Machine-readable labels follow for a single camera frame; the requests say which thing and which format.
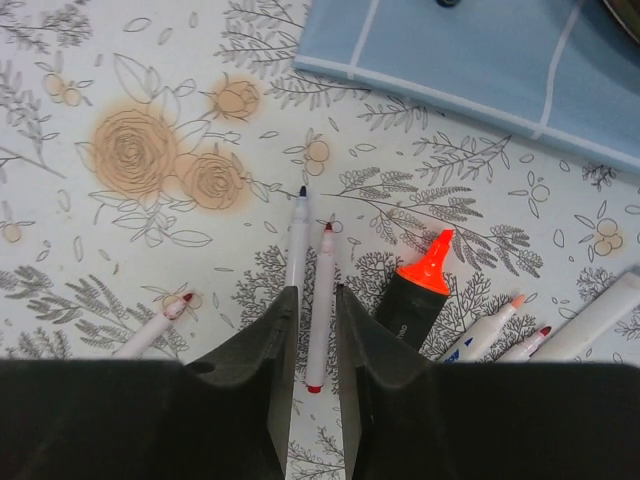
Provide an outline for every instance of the pink marker tip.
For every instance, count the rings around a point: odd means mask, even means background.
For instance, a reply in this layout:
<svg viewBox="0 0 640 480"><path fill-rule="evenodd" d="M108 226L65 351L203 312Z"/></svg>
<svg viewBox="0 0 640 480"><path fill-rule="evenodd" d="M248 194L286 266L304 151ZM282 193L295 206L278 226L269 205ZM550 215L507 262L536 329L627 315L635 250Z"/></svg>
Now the pink marker tip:
<svg viewBox="0 0 640 480"><path fill-rule="evenodd" d="M526 299L527 297L520 294L511 301L511 306L513 306L514 308L520 308Z"/></svg>

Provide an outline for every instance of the white tablecloth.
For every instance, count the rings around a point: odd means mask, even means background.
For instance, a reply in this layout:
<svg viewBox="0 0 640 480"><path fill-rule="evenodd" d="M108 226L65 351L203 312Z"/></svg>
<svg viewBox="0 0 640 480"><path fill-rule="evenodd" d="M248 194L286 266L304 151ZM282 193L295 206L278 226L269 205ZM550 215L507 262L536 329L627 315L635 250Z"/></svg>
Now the white tablecloth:
<svg viewBox="0 0 640 480"><path fill-rule="evenodd" d="M637 176L291 70L303 2L1 5L5 356L109 355L189 291L147 356L198 358L279 291L303 184L312 246L333 221L339 280L370 308L398 262L455 229L430 357L519 292L492 355L558 327L639 258ZM638 363L639 346L636 311L579 360ZM342 475L330 353L327 388L295 390L290 478Z"/></svg>

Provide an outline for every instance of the white marker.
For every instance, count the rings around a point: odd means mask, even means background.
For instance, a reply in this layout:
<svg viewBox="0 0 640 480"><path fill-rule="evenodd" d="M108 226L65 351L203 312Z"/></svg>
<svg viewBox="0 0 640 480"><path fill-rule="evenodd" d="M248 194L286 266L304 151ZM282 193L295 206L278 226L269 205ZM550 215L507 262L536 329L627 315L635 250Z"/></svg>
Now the white marker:
<svg viewBox="0 0 640 480"><path fill-rule="evenodd" d="M500 336L504 324L516 313L524 303L525 296L518 295L513 301L495 315L484 317L471 325L453 346L447 350L440 360L441 363L475 362L480 360L487 350Z"/></svg>
<svg viewBox="0 0 640 480"><path fill-rule="evenodd" d="M307 376L305 378L307 390L310 393L320 393L327 374L335 270L333 251L333 229L331 224L327 223L320 244L320 254L318 255L318 263L316 263L316 283L313 289L311 332L309 334L309 354L307 355Z"/></svg>
<svg viewBox="0 0 640 480"><path fill-rule="evenodd" d="M182 315L192 297L192 293L187 293L145 323L120 350L113 353L112 358L138 358L142 355L160 335L167 331L173 321Z"/></svg>
<svg viewBox="0 0 640 480"><path fill-rule="evenodd" d="M309 249L309 204L307 187L300 188L296 200L296 208L289 226L289 253L287 271L284 277L286 286L298 287L298 319L302 315L302 298L304 294L304 271L307 266L307 250Z"/></svg>
<svg viewBox="0 0 640 480"><path fill-rule="evenodd" d="M524 363L528 362L531 355L542 345L544 339L549 335L551 327L544 327L535 332L529 338L525 338L522 342L514 345L504 352L502 356L496 360L496 363Z"/></svg>
<svg viewBox="0 0 640 480"><path fill-rule="evenodd" d="M531 357L532 362L571 361L640 304L640 267L625 273Z"/></svg>

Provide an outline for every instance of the orange highlighter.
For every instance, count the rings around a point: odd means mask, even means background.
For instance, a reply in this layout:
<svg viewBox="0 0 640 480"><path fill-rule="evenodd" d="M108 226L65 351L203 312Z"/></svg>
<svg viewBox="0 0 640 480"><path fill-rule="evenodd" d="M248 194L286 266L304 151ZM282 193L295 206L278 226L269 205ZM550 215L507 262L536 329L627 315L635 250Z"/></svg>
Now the orange highlighter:
<svg viewBox="0 0 640 480"><path fill-rule="evenodd" d="M442 266L452 238L453 230L443 230L422 260L398 268L378 307L378 322L416 350L449 298Z"/></svg>

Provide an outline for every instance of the blue cloth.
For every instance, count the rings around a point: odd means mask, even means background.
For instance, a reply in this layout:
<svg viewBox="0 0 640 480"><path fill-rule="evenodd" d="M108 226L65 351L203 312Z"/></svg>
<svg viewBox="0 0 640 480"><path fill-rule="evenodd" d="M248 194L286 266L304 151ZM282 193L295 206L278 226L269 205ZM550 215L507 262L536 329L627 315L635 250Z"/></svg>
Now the blue cloth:
<svg viewBox="0 0 640 480"><path fill-rule="evenodd" d="M597 0L316 0L294 66L640 172L640 47Z"/></svg>

